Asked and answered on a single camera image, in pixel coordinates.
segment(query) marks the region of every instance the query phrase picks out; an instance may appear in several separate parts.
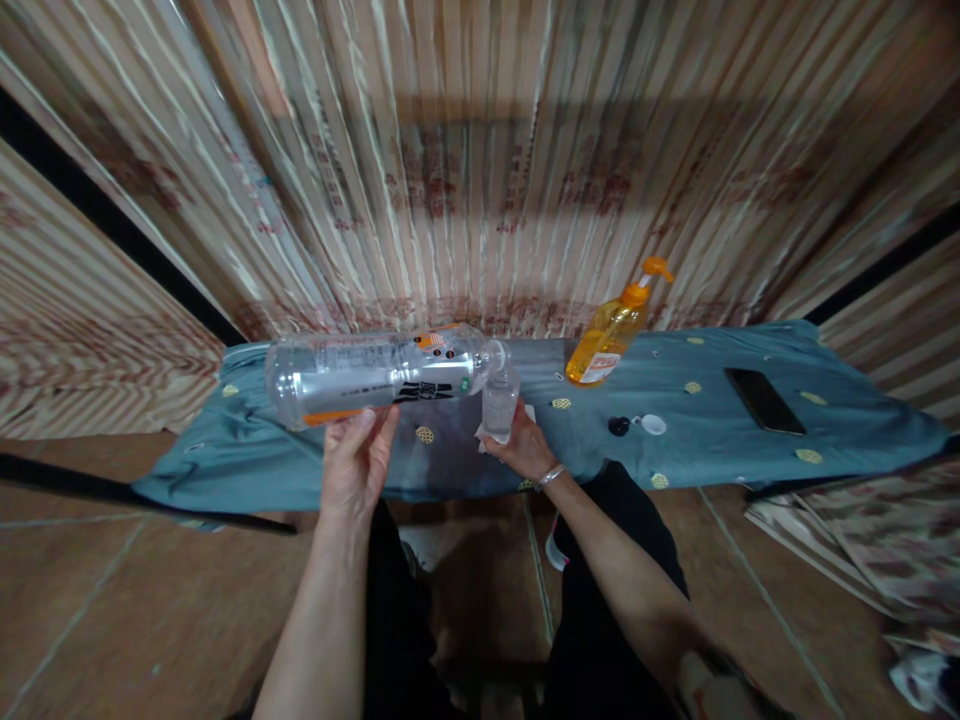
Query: right hand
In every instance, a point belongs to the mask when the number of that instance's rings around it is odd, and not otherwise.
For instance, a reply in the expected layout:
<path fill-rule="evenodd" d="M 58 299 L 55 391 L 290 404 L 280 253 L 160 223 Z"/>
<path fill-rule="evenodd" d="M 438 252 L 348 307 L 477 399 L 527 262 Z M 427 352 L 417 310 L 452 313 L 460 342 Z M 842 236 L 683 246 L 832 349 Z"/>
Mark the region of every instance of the right hand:
<path fill-rule="evenodd" d="M 510 440 L 506 445 L 501 445 L 489 435 L 484 435 L 483 445 L 488 453 L 503 460 L 520 477 L 537 482 L 553 470 L 558 462 L 547 445 L 543 430 L 527 416 L 525 407 L 523 398 L 520 398 L 513 415 Z"/>

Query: tiled floor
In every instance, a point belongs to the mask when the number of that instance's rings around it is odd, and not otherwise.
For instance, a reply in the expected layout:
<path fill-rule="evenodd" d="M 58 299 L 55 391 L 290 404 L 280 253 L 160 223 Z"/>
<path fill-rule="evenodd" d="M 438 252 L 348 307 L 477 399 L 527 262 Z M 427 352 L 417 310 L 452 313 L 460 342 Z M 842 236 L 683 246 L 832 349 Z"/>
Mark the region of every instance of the tiled floor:
<path fill-rule="evenodd" d="M 131 481 L 172 441 L 0 442 L 0 452 Z M 886 679 L 882 616 L 746 521 L 739 488 L 653 498 L 695 605 L 773 698 L 803 717 L 919 717 Z M 439 665 L 546 659 L 562 576 L 542 551 L 553 520 L 545 498 L 392 509 L 432 581 Z M 309 532 L 204 534 L 0 486 L 2 717 L 236 710 L 266 669 L 309 542 Z M 516 717 L 514 699 L 495 695 L 484 716 Z"/>

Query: bracelet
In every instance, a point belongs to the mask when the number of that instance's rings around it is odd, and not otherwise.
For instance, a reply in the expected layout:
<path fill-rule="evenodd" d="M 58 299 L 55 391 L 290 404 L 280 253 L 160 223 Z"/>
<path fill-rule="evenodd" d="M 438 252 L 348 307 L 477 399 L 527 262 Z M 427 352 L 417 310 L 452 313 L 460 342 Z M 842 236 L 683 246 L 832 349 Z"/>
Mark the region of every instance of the bracelet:
<path fill-rule="evenodd" d="M 560 463 L 559 465 L 557 465 L 553 470 L 551 470 L 542 478 L 540 478 L 539 482 L 537 482 L 535 486 L 536 491 L 540 492 L 541 490 L 543 490 L 544 485 L 546 485 L 551 480 L 555 480 L 557 476 L 560 475 L 560 473 L 562 473 L 566 469 L 567 467 L 563 463 Z"/>

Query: smartphone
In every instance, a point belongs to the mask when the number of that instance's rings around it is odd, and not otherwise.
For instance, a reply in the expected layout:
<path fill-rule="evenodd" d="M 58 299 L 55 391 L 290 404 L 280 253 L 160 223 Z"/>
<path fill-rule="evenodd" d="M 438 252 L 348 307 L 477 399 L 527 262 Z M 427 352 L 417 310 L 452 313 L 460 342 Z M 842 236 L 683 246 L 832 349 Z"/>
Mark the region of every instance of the smartphone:
<path fill-rule="evenodd" d="M 783 398 L 773 389 L 767 376 L 756 370 L 724 368 L 737 394 L 753 415 L 753 419 L 764 430 L 782 432 L 790 435 L 806 435 L 797 416 L 787 407 Z"/>

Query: blue cloth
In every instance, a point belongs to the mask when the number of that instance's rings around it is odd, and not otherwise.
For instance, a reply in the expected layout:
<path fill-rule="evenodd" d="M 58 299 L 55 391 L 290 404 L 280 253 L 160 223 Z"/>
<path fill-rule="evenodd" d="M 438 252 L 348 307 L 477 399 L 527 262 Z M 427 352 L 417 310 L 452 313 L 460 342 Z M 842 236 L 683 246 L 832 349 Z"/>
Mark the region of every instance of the blue cloth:
<path fill-rule="evenodd" d="M 642 333 L 607 382 L 590 389 L 562 379 L 574 341 L 510 346 L 523 398 L 579 481 L 596 475 L 607 458 L 623 463 L 643 488 L 677 488 L 889 472 L 941 449 L 947 431 L 940 423 L 883 395 L 817 338 L 816 326 L 802 320 Z M 190 510 L 316 509 L 324 431 L 293 433 L 278 423 L 264 384 L 266 350 L 260 343 L 226 351 L 219 388 L 153 472 L 134 484 L 137 492 Z M 757 427 L 727 367 L 763 372 L 807 435 Z M 570 407 L 554 407 L 559 399 Z M 479 395 L 404 404 L 384 496 L 422 502 L 523 489 L 509 468 L 477 452 L 480 408 Z M 666 433 L 631 425 L 617 437 L 607 429 L 611 416 L 648 413 L 666 422 Z M 433 442 L 418 438 L 420 427 Z"/>

